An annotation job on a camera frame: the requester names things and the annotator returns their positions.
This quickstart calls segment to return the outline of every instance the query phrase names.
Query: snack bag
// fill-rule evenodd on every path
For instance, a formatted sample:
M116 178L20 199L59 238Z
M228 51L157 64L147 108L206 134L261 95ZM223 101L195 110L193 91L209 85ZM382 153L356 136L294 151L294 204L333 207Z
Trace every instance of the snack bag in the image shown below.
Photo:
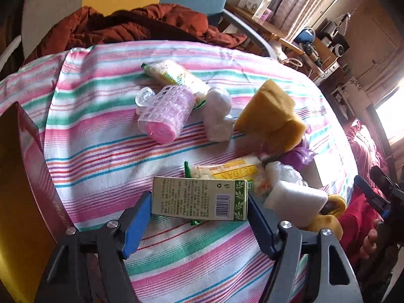
M143 63L142 69L163 86L176 84L189 87L195 96L194 110L205 104L206 94L211 87L171 59L151 64Z
M195 179L247 180L248 190L258 195L269 191L269 181L258 157L245 156L224 164L195 166L185 162L185 177Z

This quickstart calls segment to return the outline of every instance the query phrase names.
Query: yellow label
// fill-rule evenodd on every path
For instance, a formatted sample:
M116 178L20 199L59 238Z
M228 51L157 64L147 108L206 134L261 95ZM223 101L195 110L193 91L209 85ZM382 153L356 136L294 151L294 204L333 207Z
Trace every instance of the yellow label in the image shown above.
M234 170L214 173L213 177L219 180L253 180L254 175L258 173L255 165L248 165L242 168L235 168Z

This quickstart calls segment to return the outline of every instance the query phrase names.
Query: blue gripper pad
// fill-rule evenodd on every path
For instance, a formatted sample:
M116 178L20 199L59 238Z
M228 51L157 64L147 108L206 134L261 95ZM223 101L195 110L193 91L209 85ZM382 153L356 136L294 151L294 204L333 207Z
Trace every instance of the blue gripper pad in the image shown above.
M126 231L125 243L122 248L122 255L124 259L127 259L132 253L136 252L145 233L146 227L149 224L152 208L151 198L151 194L148 195L143 203L139 206L136 216L133 218L128 230Z

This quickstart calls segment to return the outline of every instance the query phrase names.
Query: white sponge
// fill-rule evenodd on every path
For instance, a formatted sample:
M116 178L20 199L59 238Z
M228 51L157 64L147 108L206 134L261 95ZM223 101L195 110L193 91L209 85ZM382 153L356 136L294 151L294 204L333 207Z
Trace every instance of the white sponge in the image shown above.
M309 226L328 200L326 192L295 183L279 181L264 202L280 221L298 228Z

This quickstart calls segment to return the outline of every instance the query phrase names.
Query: white box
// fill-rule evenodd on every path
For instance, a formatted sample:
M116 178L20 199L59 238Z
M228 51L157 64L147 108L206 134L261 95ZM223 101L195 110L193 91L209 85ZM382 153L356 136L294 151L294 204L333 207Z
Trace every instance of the white box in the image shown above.
M245 9L254 14L252 19L257 22L270 3L271 0L248 0Z
M321 189L336 181L339 176L340 162L334 154L317 154L313 161L304 165L300 174L309 187Z

